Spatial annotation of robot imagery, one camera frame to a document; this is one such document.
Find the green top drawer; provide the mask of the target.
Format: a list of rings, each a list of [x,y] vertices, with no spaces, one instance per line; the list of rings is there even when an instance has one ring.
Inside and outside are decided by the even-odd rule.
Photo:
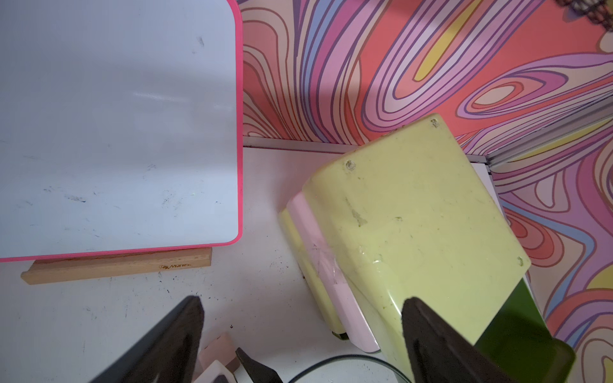
[[[565,382],[576,354],[546,327],[522,279],[475,347],[516,382]]]

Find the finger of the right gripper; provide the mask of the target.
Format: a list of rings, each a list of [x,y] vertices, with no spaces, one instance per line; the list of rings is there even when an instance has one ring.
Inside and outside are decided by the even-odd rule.
[[[249,357],[241,348],[236,349],[236,357],[253,383],[283,383],[276,371]]]

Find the wooden whiteboard stand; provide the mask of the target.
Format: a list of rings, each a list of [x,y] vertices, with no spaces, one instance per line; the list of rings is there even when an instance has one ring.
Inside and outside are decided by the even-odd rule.
[[[29,285],[40,285],[209,267],[211,263],[210,247],[132,255],[49,259],[35,261],[29,270],[22,272],[21,278]]]

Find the yellow green drawer cabinet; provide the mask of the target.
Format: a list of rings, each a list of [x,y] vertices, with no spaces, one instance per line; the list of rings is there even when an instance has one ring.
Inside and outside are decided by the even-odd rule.
[[[475,344],[531,264],[437,114],[320,167],[279,222],[330,329],[408,378],[407,299]]]

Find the pink framed whiteboard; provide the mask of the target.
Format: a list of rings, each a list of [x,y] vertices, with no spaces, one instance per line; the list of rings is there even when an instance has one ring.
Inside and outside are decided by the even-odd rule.
[[[235,1],[1,4],[1,259],[243,234]]]

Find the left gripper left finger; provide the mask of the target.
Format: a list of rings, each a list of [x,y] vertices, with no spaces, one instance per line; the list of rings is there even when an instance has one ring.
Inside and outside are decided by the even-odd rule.
[[[94,382],[190,382],[204,325],[198,296],[183,299]]]

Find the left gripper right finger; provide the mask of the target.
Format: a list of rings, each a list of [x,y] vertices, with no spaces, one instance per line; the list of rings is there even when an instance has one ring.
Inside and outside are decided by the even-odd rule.
[[[417,297],[405,300],[402,334],[416,382],[512,382]]]

